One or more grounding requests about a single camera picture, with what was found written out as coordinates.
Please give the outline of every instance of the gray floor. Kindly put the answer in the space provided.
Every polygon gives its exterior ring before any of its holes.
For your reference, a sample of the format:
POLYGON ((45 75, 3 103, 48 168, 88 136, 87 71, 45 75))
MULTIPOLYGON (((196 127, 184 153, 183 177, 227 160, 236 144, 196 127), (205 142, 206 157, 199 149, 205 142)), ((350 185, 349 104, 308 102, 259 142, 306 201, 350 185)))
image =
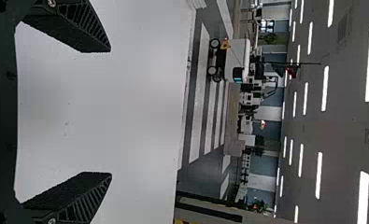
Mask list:
MULTIPOLYGON (((186 126, 185 126, 185 135, 184 135, 184 147, 183 147, 183 160, 182 160, 182 168, 178 171, 177 176, 177 190, 183 190, 190 193, 200 194, 208 197, 220 197, 220 186, 224 181, 225 177, 230 174, 229 186, 226 192, 224 193, 224 198, 226 194, 232 190, 233 183, 236 177, 236 167, 235 164, 237 159, 231 159, 232 162, 230 166, 223 172, 223 145, 222 146, 214 146, 214 141, 211 141, 211 148, 215 148, 211 150, 209 153, 205 154, 205 141, 206 141, 206 129, 207 122, 210 119, 213 119, 213 128, 212 128, 212 137, 211 139, 221 138, 221 136, 216 136, 216 123, 218 121, 223 120, 223 111, 220 112, 220 117, 218 117, 218 100, 220 94, 222 95, 222 101, 225 101, 226 95, 225 93, 225 85, 217 85, 216 88, 216 103, 214 104, 214 114, 211 118, 208 114, 208 106, 209 106, 209 96, 210 96, 210 86, 211 79, 210 77, 206 77, 205 89, 205 99, 203 101, 203 116, 202 121, 202 131, 200 136, 200 147, 199 147, 199 159, 189 163, 190 159, 190 151, 192 146, 192 129, 193 129, 193 120, 197 119, 194 113, 194 109, 196 106, 199 106, 197 102, 195 102, 195 94, 196 94, 196 86, 197 86, 197 76, 198 76, 198 62, 200 59, 200 50, 201 50, 201 33, 202 26, 204 25, 210 39, 224 38, 227 36, 225 27, 222 22, 222 18, 220 15, 219 7, 217 5, 216 0, 206 0, 207 7, 205 9, 198 9, 196 14, 196 20, 194 25, 194 39, 193 39, 193 49, 192 49, 192 67, 190 72, 190 81, 189 81, 189 96, 188 96, 188 107, 186 111, 186 126)), ((220 131, 222 132, 223 125, 220 125, 220 131)))

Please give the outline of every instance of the white ceiling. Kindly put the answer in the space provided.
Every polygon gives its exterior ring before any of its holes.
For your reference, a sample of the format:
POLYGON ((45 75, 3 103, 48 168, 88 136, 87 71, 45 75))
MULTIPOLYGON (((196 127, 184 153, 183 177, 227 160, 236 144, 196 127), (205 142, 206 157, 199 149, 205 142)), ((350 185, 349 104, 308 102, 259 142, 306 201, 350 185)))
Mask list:
POLYGON ((294 206, 300 207, 300 223, 357 223, 360 171, 369 173, 369 146, 364 143, 369 129, 369 104, 364 102, 369 41, 369 0, 335 0, 334 22, 327 28, 328 0, 305 0, 303 24, 299 7, 295 42, 289 44, 288 61, 296 61, 301 44, 303 62, 321 62, 302 68, 285 93, 286 116, 282 139, 294 139, 293 165, 288 157, 280 162, 284 196, 278 215, 293 220, 294 206), (352 33, 337 46, 338 22, 353 8, 352 33), (308 24, 314 22, 312 53, 307 56, 308 24), (330 66, 327 110, 321 112, 324 66, 330 66), (303 116, 304 85, 309 82, 307 115, 303 116), (293 93, 298 91, 297 116, 292 114, 293 93), (305 145, 303 176, 297 176, 300 144, 305 145), (315 198, 317 154, 323 152, 320 199, 315 198))

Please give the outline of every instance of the yellow object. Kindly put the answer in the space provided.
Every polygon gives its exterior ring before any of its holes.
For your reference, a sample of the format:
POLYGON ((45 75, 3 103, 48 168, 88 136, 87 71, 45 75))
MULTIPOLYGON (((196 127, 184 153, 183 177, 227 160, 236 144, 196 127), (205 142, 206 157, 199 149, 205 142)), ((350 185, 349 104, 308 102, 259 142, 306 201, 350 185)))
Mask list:
POLYGON ((224 39, 222 41, 222 44, 221 44, 221 49, 229 49, 231 46, 230 46, 230 43, 228 43, 228 39, 224 39))
POLYGON ((182 219, 178 219, 178 218, 175 218, 175 223, 174 224, 197 224, 196 222, 188 222, 188 221, 184 221, 182 219))

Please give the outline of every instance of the white machine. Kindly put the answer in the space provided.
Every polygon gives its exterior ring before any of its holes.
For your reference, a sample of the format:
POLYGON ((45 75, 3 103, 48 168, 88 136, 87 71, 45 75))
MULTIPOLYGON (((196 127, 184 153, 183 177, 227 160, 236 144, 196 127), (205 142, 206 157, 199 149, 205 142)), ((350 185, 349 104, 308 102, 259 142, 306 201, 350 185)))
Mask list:
POLYGON ((207 74, 215 82, 223 79, 233 83, 247 83, 251 45, 249 39, 210 40, 207 74))

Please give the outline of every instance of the red object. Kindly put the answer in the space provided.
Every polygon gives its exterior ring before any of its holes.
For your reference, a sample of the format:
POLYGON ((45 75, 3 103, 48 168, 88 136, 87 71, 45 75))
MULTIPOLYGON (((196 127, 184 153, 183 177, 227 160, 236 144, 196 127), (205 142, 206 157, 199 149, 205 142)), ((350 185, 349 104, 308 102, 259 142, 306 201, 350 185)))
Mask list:
POLYGON ((292 77, 292 78, 297 78, 297 71, 296 69, 292 68, 292 67, 288 67, 286 68, 287 73, 292 77))

